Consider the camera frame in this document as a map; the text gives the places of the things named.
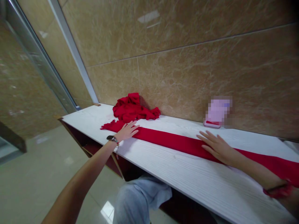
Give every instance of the person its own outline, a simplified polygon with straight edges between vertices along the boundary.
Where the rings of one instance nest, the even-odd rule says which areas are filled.
[[[136,121],[125,124],[114,136],[118,142],[131,138],[138,132]],[[255,161],[243,156],[230,147],[219,135],[214,136],[209,131],[201,132],[197,137],[209,146],[202,147],[222,163],[240,169],[264,189],[272,189],[285,184],[278,176]],[[74,175],[62,190],[52,208],[43,220],[48,223],[75,223],[80,212],[83,200],[92,184],[100,174],[109,156],[112,154],[116,142],[108,141],[95,153]],[[142,176],[140,179],[126,183],[117,196],[113,223],[150,223],[149,209],[158,208],[159,205],[171,197],[168,185],[152,176]],[[298,218],[299,189],[278,201]]]

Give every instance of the glossy floor tile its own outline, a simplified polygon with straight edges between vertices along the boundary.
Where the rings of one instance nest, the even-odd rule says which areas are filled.
[[[26,143],[27,153],[0,166],[0,224],[41,223],[88,159],[63,126]],[[77,223],[112,223],[123,184],[123,179],[104,167],[84,200]],[[161,210],[150,211],[150,219],[153,224],[176,223]]]

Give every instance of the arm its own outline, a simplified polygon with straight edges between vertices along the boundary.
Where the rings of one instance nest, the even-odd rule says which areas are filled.
[[[255,179],[264,189],[271,189],[284,184],[277,175],[272,173],[263,165],[245,157],[237,150],[230,147],[219,135],[214,136],[211,132],[200,132],[204,137],[197,137],[207,143],[209,146],[202,147],[211,153],[221,162],[240,169],[247,175]],[[298,218],[299,214],[299,189],[294,188],[291,195],[286,198],[277,199],[293,216]]]
[[[121,142],[131,138],[138,132],[139,125],[132,127],[136,121],[125,124],[114,136]],[[74,175],[62,190],[49,213],[43,220],[46,223],[75,223],[80,212],[83,200],[92,184],[102,171],[108,158],[117,144],[107,142],[96,154],[94,154]]]

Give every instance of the scarf fringe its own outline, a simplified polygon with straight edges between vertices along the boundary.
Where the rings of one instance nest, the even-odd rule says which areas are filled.
[[[109,130],[112,128],[112,126],[115,124],[115,119],[113,121],[111,121],[110,123],[106,123],[103,126],[101,126],[101,130]]]

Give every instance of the red scarf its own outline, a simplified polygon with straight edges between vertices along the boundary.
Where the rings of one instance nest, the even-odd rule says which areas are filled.
[[[115,122],[115,120],[113,120],[111,123],[103,125],[101,130],[106,129],[109,131],[118,132],[121,130],[124,124],[125,123],[123,121],[119,120]],[[139,127],[138,130],[139,132],[133,136],[134,138],[221,163],[212,154],[202,148],[202,145],[206,145],[206,143],[199,139],[142,127]],[[289,179],[295,187],[299,187],[299,163],[275,156],[260,155],[240,149],[236,150],[242,153],[244,156],[262,164],[281,179]]]
[[[155,120],[161,115],[161,112],[158,107],[149,110],[141,106],[139,93],[129,93],[127,97],[123,97],[117,101],[117,104],[113,107],[113,115],[118,117],[119,120],[129,123],[130,121],[139,119]]]

